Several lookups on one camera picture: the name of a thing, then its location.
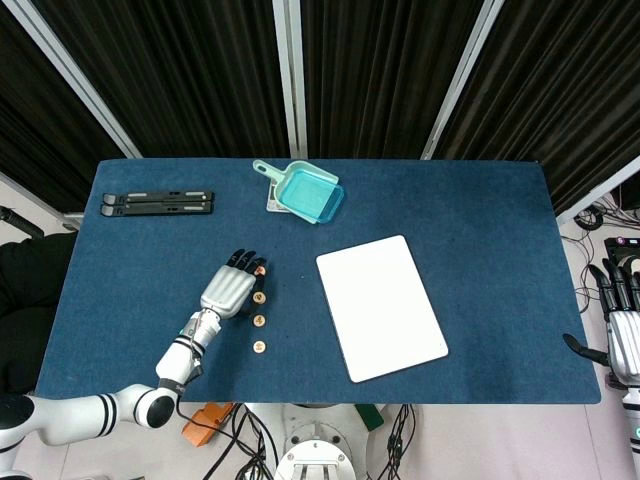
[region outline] white board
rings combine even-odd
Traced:
[[[353,382],[448,354],[402,235],[320,255],[316,262]]]

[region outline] black chair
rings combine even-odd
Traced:
[[[27,393],[38,380],[76,233],[45,237],[4,207],[0,220],[33,237],[0,245],[0,393]]]

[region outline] white robotic arm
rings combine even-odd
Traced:
[[[640,480],[640,272],[631,272],[603,260],[609,276],[595,265],[589,265],[596,279],[600,303],[607,327],[608,352],[581,345],[569,334],[564,341],[581,357],[611,367],[608,382],[624,388],[622,399],[628,421],[629,441],[633,453],[636,477]]]
[[[11,470],[17,447],[37,431],[47,445],[109,435],[120,421],[159,428],[167,423],[187,383],[201,373],[200,362],[220,331],[220,320],[238,313],[263,270],[255,252],[235,252],[215,274],[194,313],[156,366],[158,387],[131,385],[117,393],[68,400],[0,395],[0,479],[28,480]]]

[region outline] table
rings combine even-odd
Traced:
[[[286,403],[595,403],[573,286],[542,169],[503,161],[314,160],[346,190],[333,222],[265,210],[251,159],[102,162],[36,393],[156,385],[155,365],[238,248],[268,258],[267,325],[224,321],[185,400]],[[283,168],[288,160],[268,160]],[[209,189],[213,215],[106,218],[102,194]],[[405,236],[449,355],[354,384],[316,256]],[[267,344],[261,355],[256,340]]]

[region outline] white floor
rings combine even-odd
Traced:
[[[0,204],[7,205],[2,189]],[[51,221],[46,216],[38,222],[33,215],[24,215],[42,227],[45,227],[43,222]],[[573,224],[561,230],[564,235],[580,236]],[[0,229],[0,243],[11,240],[8,235],[6,229]],[[611,228],[594,232],[597,259],[605,255],[604,238],[619,235],[640,236],[640,233]],[[572,245],[566,244],[565,251],[575,279],[584,266],[584,259]],[[582,318],[590,345],[606,349],[599,303],[593,302]],[[563,332],[559,325],[558,335]],[[598,368],[597,373],[603,397],[598,405],[420,407],[417,437],[400,469],[402,478],[635,479],[620,406],[622,395],[604,388],[603,368]],[[549,388],[554,388],[557,382],[570,381],[570,378],[549,378]],[[188,404],[185,411],[191,412],[196,407]],[[391,418],[393,412],[385,415]],[[39,480],[75,480],[99,474],[111,480],[140,476],[147,480],[200,479],[225,447],[226,440],[217,438],[196,449],[181,437],[182,424],[175,417],[156,431],[121,424],[107,438],[63,447],[47,447],[32,434],[20,447],[15,467]],[[369,439],[368,465],[374,478],[385,462],[388,428],[387,425]],[[245,460],[246,457],[234,451],[214,475],[214,480],[234,478],[238,466]]]

